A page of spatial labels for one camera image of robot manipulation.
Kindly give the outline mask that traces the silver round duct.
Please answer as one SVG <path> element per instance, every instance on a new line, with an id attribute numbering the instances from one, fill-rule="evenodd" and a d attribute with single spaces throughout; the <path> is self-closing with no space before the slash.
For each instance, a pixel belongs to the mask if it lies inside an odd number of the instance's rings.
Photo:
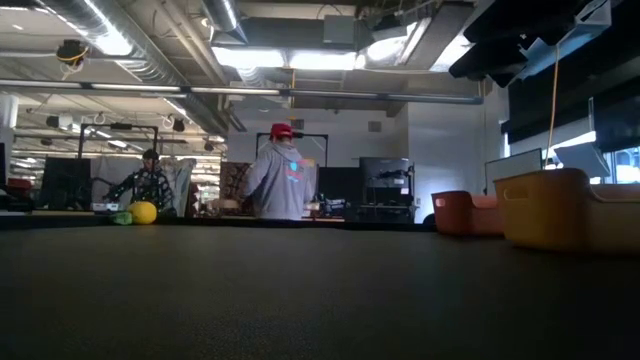
<path id="1" fill-rule="evenodd" d="M 203 11 L 214 29 L 212 42 L 246 45 L 248 39 L 234 0 L 201 0 Z"/>

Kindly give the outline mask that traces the large silver spiral duct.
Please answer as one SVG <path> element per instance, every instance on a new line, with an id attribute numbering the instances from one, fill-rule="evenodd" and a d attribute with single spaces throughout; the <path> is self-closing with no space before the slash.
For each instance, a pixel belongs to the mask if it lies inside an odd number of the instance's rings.
<path id="1" fill-rule="evenodd" d="M 187 79 L 168 60 L 150 37 L 117 0 L 35 0 L 71 27 L 93 48 L 116 59 L 118 66 L 141 85 L 171 85 L 178 88 Z M 225 135 L 239 128 L 233 115 L 216 105 L 207 105 L 195 94 L 165 101 L 178 115 L 194 121 L 209 134 Z"/>

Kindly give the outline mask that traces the orange plastic basket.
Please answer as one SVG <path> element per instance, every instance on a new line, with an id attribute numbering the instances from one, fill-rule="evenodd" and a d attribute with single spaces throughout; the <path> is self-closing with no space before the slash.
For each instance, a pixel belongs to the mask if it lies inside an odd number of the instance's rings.
<path id="1" fill-rule="evenodd" d="M 447 191 L 431 195 L 437 231 L 453 236 L 503 236 L 495 196 Z"/>

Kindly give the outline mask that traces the white draped cloth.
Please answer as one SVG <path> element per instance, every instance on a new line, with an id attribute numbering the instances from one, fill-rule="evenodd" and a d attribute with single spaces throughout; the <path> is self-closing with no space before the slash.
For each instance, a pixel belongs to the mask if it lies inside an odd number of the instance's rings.
<path id="1" fill-rule="evenodd" d="M 178 217 L 183 217 L 189 199 L 192 171 L 196 161 L 191 158 L 179 160 L 176 157 L 162 158 L 159 166 L 167 177 L 169 186 L 173 192 L 171 208 Z M 139 158 L 125 157 L 97 157 L 90 162 L 90 175 L 92 183 L 91 202 L 102 204 L 106 209 L 106 203 L 111 203 L 104 196 L 109 190 L 120 183 L 126 177 L 137 172 L 143 166 Z"/>

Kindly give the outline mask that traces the yellow plastic basket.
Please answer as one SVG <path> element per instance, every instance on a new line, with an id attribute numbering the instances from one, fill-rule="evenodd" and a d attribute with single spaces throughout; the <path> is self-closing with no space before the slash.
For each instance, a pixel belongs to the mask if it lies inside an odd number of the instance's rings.
<path id="1" fill-rule="evenodd" d="M 494 182 L 504 236 L 536 250 L 640 255 L 640 184 L 593 185 L 580 169 Z"/>

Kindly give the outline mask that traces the patterned red tapestry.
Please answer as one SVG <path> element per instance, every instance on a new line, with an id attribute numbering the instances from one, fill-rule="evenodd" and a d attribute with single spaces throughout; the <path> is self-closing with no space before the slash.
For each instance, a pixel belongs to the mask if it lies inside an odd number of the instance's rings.
<path id="1" fill-rule="evenodd" d="M 253 213 L 250 200 L 243 197 L 250 163 L 222 162 L 220 164 L 219 205 L 232 215 L 249 216 Z"/>

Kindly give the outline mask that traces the bright light panel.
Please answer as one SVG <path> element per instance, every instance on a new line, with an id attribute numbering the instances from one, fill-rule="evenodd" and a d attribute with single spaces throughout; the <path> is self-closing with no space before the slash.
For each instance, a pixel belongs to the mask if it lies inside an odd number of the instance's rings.
<path id="1" fill-rule="evenodd" d="M 212 47 L 218 62 L 236 69 L 291 68 L 351 71 L 359 65 L 356 52 Z"/>

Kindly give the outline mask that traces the yellow toy lemon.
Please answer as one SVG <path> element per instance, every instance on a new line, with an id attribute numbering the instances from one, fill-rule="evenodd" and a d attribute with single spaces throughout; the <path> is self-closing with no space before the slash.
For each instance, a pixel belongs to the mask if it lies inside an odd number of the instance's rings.
<path id="1" fill-rule="evenodd" d="M 127 211 L 131 215 L 132 222 L 136 225 L 149 225 L 157 218 L 156 206 L 148 201 L 134 202 L 127 208 Z"/>

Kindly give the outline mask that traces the white board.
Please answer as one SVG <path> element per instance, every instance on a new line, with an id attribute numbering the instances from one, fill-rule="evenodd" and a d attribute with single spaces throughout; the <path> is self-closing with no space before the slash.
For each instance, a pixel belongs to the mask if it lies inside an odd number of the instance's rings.
<path id="1" fill-rule="evenodd" d="M 542 169 L 540 148 L 485 163 L 486 195 L 495 194 L 494 182 L 503 178 L 522 175 Z"/>

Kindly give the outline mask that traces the black aluminium table frame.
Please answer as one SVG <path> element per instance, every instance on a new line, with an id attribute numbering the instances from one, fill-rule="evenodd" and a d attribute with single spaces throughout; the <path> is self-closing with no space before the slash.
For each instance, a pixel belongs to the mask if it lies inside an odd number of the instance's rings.
<path id="1" fill-rule="evenodd" d="M 0 231 L 28 230 L 46 228 L 76 228 L 113 226 L 108 215 L 15 215 L 0 216 Z M 392 232 L 436 232 L 434 224 L 401 223 L 361 223 L 335 221 L 289 221 L 256 220 L 249 218 L 180 218 L 163 217 L 156 219 L 153 225 L 159 226 L 204 226 L 204 227 L 241 227 L 241 228 L 333 228 L 351 231 L 392 231 Z"/>

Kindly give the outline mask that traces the black panel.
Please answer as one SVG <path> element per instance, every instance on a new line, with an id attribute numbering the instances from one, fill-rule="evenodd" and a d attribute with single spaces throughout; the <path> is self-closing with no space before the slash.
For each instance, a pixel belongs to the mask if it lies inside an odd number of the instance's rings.
<path id="1" fill-rule="evenodd" d="M 362 198 L 362 174 L 358 167 L 320 167 L 318 196 L 324 217 L 352 221 Z"/>

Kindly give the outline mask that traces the grey monitor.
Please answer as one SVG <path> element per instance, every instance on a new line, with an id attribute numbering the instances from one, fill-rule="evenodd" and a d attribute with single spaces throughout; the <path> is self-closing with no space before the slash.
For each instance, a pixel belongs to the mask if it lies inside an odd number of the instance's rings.
<path id="1" fill-rule="evenodd" d="M 602 152 L 593 143 L 582 143 L 555 149 L 555 154 L 565 168 L 583 171 L 589 178 L 606 178 L 611 175 Z"/>

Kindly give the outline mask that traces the grey ventilation box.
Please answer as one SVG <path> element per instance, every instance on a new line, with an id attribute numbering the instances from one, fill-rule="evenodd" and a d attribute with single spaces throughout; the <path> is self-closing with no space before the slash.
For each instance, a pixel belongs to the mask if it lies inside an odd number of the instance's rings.
<path id="1" fill-rule="evenodd" d="M 324 45 L 355 51 L 374 42 L 372 32 L 365 21 L 343 15 L 324 16 L 322 40 Z"/>

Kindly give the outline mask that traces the black table mat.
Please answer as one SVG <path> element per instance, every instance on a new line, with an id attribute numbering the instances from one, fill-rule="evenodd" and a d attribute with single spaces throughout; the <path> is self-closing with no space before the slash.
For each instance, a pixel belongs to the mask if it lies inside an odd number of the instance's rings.
<path id="1" fill-rule="evenodd" d="M 0 359 L 640 360 L 640 258 L 434 233 L 0 226 Z"/>

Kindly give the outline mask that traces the grey horizontal beam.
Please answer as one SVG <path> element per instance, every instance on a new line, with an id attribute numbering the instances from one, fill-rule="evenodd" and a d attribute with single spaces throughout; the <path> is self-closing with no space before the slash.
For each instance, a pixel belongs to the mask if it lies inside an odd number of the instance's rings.
<path id="1" fill-rule="evenodd" d="M 131 92 L 152 93 L 159 95 L 240 95 L 240 96 L 268 96 L 268 97 L 322 97 L 331 99 L 353 99 L 367 101 L 412 102 L 412 103 L 442 103 L 459 105 L 481 105 L 483 97 L 478 96 L 449 96 L 409 93 L 383 93 L 342 90 L 313 90 L 302 88 L 246 88 L 228 86 L 191 86 L 191 85 L 134 85 L 120 83 L 73 82 L 73 81 L 45 81 L 0 78 L 0 87 L 46 89 L 46 90 L 77 90 L 103 92 Z"/>

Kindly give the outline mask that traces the person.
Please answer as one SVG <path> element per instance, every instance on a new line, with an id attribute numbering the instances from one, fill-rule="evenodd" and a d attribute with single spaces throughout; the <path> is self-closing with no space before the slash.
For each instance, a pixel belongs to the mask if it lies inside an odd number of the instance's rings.
<path id="1" fill-rule="evenodd" d="M 150 202 L 160 215 L 175 216 L 173 191 L 158 162 L 159 154 L 153 149 L 146 150 L 142 155 L 142 167 L 119 184 L 111 186 L 102 199 L 117 202 L 125 192 L 130 191 L 131 203 Z"/>
<path id="2" fill-rule="evenodd" d="M 269 142 L 248 170 L 243 196 L 252 199 L 259 219 L 301 220 L 314 196 L 313 172 L 292 140 L 290 125 L 273 124 Z"/>

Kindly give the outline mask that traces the black window blind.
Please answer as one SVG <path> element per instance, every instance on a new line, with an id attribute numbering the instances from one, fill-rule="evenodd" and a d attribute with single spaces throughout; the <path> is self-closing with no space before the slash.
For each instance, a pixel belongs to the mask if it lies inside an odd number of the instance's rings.
<path id="1" fill-rule="evenodd" d="M 558 65 L 508 88 L 509 117 L 501 132 L 515 143 L 587 116 L 640 90 L 640 37 L 606 32 Z"/>

